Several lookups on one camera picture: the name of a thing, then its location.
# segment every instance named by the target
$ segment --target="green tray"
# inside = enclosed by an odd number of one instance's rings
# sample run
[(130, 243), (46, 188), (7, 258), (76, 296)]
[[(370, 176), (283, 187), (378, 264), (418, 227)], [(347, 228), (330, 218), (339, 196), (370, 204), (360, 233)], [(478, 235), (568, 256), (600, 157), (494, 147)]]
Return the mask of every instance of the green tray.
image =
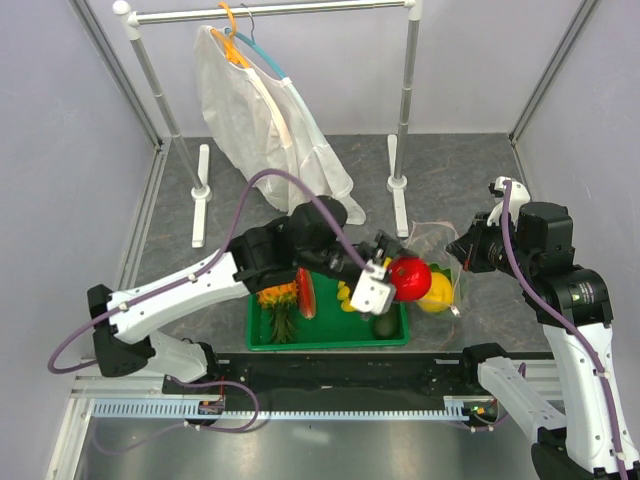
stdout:
[(398, 333), (394, 338), (379, 340), (373, 336), (372, 322), (364, 321), (358, 312), (343, 312), (338, 294), (338, 282), (312, 273), (316, 293), (316, 316), (307, 320), (295, 309), (294, 341), (272, 344), (269, 312), (258, 304), (256, 295), (249, 297), (247, 348), (251, 351), (307, 350), (315, 348), (387, 347), (406, 345), (409, 341), (409, 322), (404, 304), (393, 304), (391, 311), (400, 315)]

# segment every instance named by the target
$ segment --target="clothes hanger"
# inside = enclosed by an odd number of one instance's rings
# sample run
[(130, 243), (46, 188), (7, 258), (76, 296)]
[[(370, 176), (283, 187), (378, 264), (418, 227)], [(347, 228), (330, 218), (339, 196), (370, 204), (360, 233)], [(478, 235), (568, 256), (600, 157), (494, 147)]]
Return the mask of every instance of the clothes hanger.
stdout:
[(224, 33), (226, 33), (227, 35), (231, 34), (231, 36), (235, 36), (236, 38), (238, 38), (238, 40), (241, 40), (242, 42), (246, 43), (254, 52), (260, 55), (260, 57), (262, 57), (262, 59), (267, 63), (267, 65), (269, 65), (269, 68), (273, 70), (273, 72), (276, 74), (279, 80), (287, 78), (287, 75), (282, 71), (282, 69), (275, 62), (275, 60), (273, 60), (273, 58), (271, 58), (267, 52), (265, 52), (262, 48), (260, 48), (258, 44), (256, 44), (255, 37), (253, 36), (253, 31), (256, 28), (256, 24), (253, 21), (253, 15), (251, 14), (251, 10), (249, 10), (249, 7), (247, 7), (243, 3), (241, 3), (240, 5), (242, 5), (244, 8), (247, 9), (247, 12), (249, 13), (249, 18), (251, 18), (251, 38), (247, 38), (245, 35), (237, 31), (234, 33), (233, 29), (229, 27), (226, 27), (224, 29)]
[(242, 56), (242, 53), (236, 48), (233, 43), (233, 37), (236, 36), (237, 27), (236, 27), (236, 19), (233, 16), (233, 12), (229, 8), (225, 2), (220, 2), (218, 4), (219, 7), (224, 8), (227, 11), (227, 15), (229, 17), (229, 21), (231, 22), (231, 29), (228, 35), (223, 35), (217, 29), (212, 28), (210, 30), (211, 35), (216, 37), (222, 43), (225, 50), (225, 57), (234, 65), (240, 65), (243, 68), (251, 68), (249, 62), (247, 62), (246, 58)]

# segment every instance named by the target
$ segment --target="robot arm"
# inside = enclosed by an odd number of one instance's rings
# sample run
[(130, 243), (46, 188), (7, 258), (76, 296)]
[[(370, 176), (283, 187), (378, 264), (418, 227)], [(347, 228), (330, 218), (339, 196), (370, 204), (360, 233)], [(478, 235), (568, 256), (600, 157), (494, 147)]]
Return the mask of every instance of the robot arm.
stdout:
[[(490, 190), (505, 191), (500, 177)], [(612, 319), (609, 294), (600, 275), (574, 265), (573, 221), (566, 207), (529, 202), (524, 186), (512, 181), (509, 214), (512, 248), (533, 291), (572, 323), (594, 347), (605, 367), (617, 411), (622, 452), (616, 452), (604, 388), (596, 366), (578, 338), (525, 292), (536, 312), (558, 366), (566, 417), (540, 398), (518, 374), (506, 352), (496, 344), (464, 350), (468, 381), (491, 392), (513, 416), (532, 444), (532, 458), (541, 479), (621, 478), (619, 461), (629, 478), (639, 478), (640, 457), (622, 413), (611, 355)], [(469, 231), (447, 251), (464, 270), (500, 270), (515, 276), (503, 242), (502, 202), (491, 213), (478, 213)]]
[[(321, 198), (341, 226), (346, 211), (337, 201)], [(212, 348), (190, 344), (158, 332), (164, 325), (207, 305), (240, 298), (295, 279), (298, 267), (343, 280), (354, 286), (352, 305), (363, 313), (386, 312), (395, 295), (383, 261), (408, 255), (396, 241), (381, 232), (375, 246), (356, 247), (370, 271), (363, 271), (336, 241), (333, 231), (311, 204), (300, 205), (291, 217), (247, 230), (234, 238), (220, 260), (201, 270), (217, 254), (160, 280), (131, 290), (112, 292), (103, 285), (88, 292), (93, 318), (112, 310), (120, 312), (98, 324), (93, 334), (98, 365), (103, 376), (120, 377), (142, 368), (193, 382), (216, 376)], [(173, 288), (176, 280), (189, 281)], [(166, 289), (144, 302), (132, 299)]]

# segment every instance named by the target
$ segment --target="white wall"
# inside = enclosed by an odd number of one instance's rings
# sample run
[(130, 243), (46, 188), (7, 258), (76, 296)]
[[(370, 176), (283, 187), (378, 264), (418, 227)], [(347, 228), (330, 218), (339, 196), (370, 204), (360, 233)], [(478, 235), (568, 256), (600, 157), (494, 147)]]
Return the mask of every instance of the white wall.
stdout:
[[(204, 0), (131, 0), (138, 11), (212, 8)], [(118, 56), (163, 134), (166, 127), (111, 0), (92, 0)], [(248, 4), (277, 3), (270, 0)], [(507, 132), (579, 0), (425, 0), (411, 131)], [(326, 134), (395, 131), (406, 45), (401, 8), (256, 18), (256, 41), (293, 79)], [(243, 33), (249, 19), (239, 19)], [(222, 27), (225, 21), (214, 25)], [(197, 97), (198, 23), (141, 27), (185, 136), (208, 135)]]
[(66, 0), (3, 5), (0, 45), (0, 465), (36, 480), (73, 381), (47, 359), (115, 281), (152, 148)]
[(609, 285), (615, 365), (640, 442), (640, 2), (601, 2), (521, 140), (534, 195), (567, 205), (577, 261)]

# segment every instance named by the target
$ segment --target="dark green fruit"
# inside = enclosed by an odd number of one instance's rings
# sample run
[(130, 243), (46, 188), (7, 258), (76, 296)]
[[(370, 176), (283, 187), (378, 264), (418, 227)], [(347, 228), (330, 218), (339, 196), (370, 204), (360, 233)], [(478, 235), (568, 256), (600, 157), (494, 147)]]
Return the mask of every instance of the dark green fruit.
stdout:
[(398, 318), (397, 309), (391, 308), (384, 315), (377, 317), (371, 326), (373, 336), (378, 340), (390, 340), (398, 334), (400, 327), (400, 318)]

